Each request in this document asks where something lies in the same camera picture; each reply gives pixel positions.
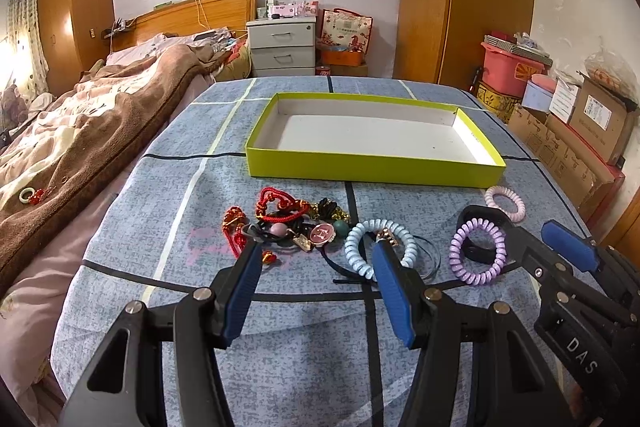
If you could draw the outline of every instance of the green bead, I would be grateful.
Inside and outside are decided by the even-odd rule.
[[[346,221],[338,219],[338,221],[334,221],[334,230],[340,237],[347,237],[351,229]]]

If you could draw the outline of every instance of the blue gripper pad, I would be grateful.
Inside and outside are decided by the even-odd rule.
[[[256,244],[226,305],[222,336],[229,343],[240,336],[261,273],[262,247],[260,244]]]
[[[389,258],[381,243],[376,243],[371,262],[394,333],[406,347],[411,347],[415,340],[415,331],[412,328],[409,299],[399,280],[402,277],[402,265],[396,256],[393,259]]]
[[[557,251],[581,272],[590,272],[598,268],[596,248],[585,243],[557,221],[547,221],[542,225],[540,235],[549,248]]]

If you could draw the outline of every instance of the wooden headboard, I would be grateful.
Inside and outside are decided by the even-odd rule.
[[[255,0],[182,1],[137,17],[133,31],[113,38],[113,50],[137,46],[158,33],[177,33],[183,37],[222,26],[245,31],[247,21],[254,19]]]

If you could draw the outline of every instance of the pink bed sheet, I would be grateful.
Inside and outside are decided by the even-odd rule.
[[[196,76],[165,127],[214,82],[209,75]],[[64,400],[50,372],[49,355],[71,279],[109,206],[143,154],[37,254],[0,304],[0,376],[39,427],[57,424]]]

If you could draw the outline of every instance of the brown blanket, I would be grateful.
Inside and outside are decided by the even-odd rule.
[[[180,44],[87,73],[0,156],[0,296],[33,256],[158,133],[197,74],[230,52]],[[27,187],[49,189],[20,203]]]

